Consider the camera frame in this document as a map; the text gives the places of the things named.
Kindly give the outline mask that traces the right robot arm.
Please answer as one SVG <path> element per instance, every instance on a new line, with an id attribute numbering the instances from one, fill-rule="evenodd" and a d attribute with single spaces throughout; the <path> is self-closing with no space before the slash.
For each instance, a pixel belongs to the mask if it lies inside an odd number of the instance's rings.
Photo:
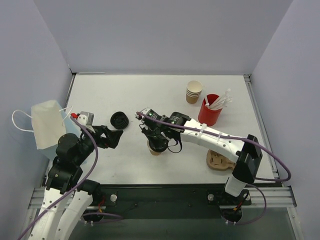
<path id="1" fill-rule="evenodd" d="M 246 185 L 254 183 L 263 157 L 255 136 L 250 134 L 243 138 L 228 135 L 180 112 L 166 116 L 147 108 L 145 112 L 137 112 L 135 117 L 141 122 L 141 131 L 154 152 L 164 152 L 169 147 L 169 141 L 174 140 L 179 145 L 183 142 L 199 145 L 235 163 L 221 192 L 225 203 L 233 204 Z"/>

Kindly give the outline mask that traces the single black cup lid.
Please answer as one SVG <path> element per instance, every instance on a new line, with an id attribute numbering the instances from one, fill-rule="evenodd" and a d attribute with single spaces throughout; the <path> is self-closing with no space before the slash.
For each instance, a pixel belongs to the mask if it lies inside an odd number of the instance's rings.
<path id="1" fill-rule="evenodd" d="M 168 148 L 167 140 L 149 139 L 147 142 L 149 149 L 156 153 L 162 153 Z"/>

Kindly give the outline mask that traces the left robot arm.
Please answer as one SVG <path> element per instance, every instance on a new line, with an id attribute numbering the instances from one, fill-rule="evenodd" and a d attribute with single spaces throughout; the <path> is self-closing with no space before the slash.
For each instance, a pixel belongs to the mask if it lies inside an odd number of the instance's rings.
<path id="1" fill-rule="evenodd" d="M 83 175 L 81 164 L 98 149 L 115 149 L 123 130 L 105 125 L 81 127 L 81 135 L 66 133 L 58 140 L 48 172 L 38 216 L 27 227 L 30 240 L 67 240 L 89 205 L 103 199 L 100 184 Z"/>

